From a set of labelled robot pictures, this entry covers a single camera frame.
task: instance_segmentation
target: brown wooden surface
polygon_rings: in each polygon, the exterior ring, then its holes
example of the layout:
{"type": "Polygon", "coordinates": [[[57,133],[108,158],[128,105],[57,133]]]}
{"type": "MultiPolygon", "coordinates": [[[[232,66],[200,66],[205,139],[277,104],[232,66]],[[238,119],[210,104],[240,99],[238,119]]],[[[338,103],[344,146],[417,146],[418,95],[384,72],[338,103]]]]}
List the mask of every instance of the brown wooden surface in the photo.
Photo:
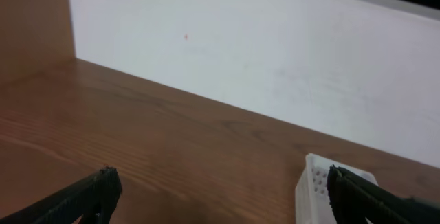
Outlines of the brown wooden surface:
{"type": "Polygon", "coordinates": [[[0,0],[0,85],[74,58],[68,0],[0,0]]]}
{"type": "Polygon", "coordinates": [[[113,223],[294,223],[305,155],[440,201],[440,170],[81,60],[0,88],[0,215],[107,163],[113,223]]]}

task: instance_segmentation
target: white basket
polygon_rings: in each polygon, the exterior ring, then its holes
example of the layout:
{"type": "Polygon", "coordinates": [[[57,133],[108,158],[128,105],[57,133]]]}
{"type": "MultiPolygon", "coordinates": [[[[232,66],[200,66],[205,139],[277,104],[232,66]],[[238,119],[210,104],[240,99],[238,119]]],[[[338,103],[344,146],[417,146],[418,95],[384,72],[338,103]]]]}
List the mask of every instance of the white basket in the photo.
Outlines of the white basket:
{"type": "Polygon", "coordinates": [[[296,224],[336,224],[327,191],[331,165],[341,166],[377,185],[374,176],[363,170],[308,154],[306,166],[295,188],[296,224]]]}

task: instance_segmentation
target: wooden table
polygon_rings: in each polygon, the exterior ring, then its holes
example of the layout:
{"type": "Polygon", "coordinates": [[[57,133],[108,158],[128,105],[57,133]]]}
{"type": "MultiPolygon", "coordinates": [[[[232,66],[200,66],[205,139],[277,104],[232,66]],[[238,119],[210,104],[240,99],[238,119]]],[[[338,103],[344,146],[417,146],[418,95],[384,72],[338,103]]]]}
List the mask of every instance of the wooden table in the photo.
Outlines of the wooden table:
{"type": "Polygon", "coordinates": [[[307,153],[440,201],[439,169],[81,60],[0,88],[0,216],[109,164],[112,223],[295,223],[307,153]]]}

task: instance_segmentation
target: black object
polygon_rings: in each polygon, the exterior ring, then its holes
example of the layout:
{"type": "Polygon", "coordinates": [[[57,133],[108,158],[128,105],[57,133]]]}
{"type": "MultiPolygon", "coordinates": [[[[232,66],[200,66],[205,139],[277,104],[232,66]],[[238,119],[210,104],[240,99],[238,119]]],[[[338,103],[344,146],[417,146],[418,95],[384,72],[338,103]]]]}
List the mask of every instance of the black object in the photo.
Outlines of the black object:
{"type": "Polygon", "coordinates": [[[92,175],[0,219],[0,224],[107,224],[122,193],[115,168],[105,167],[92,175]]]}
{"type": "Polygon", "coordinates": [[[396,197],[345,168],[330,167],[327,190],[338,224],[440,223],[435,204],[396,197]]]}

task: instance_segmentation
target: white wall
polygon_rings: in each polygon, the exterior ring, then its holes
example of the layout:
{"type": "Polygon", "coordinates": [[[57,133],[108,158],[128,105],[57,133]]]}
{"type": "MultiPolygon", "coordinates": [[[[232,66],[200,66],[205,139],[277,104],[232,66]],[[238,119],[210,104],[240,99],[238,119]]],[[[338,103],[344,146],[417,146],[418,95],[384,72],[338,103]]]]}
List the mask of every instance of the white wall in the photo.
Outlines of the white wall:
{"type": "Polygon", "coordinates": [[[78,58],[440,167],[438,21],[358,0],[71,8],[78,58]]]}

